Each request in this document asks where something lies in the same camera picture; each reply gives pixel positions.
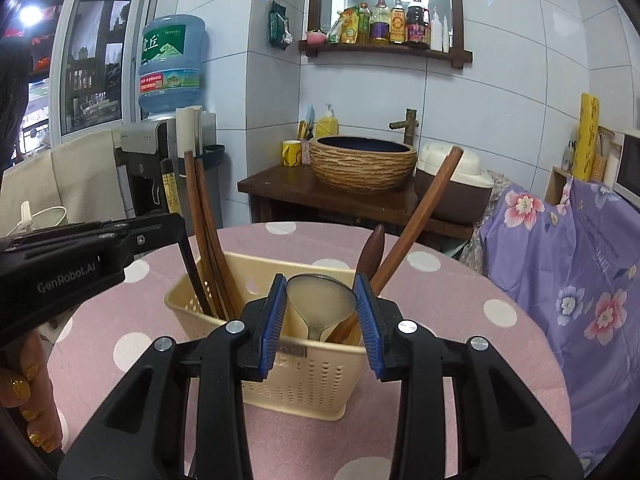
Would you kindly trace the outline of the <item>left hand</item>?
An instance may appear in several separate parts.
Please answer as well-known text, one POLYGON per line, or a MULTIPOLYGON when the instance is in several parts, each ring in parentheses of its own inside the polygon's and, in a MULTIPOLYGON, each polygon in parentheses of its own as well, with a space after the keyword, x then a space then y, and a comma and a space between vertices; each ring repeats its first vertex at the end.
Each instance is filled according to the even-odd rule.
POLYGON ((20 411, 26 438, 35 448, 52 453, 61 446, 62 425, 39 330, 25 336, 17 366, 2 368, 1 405, 20 411))

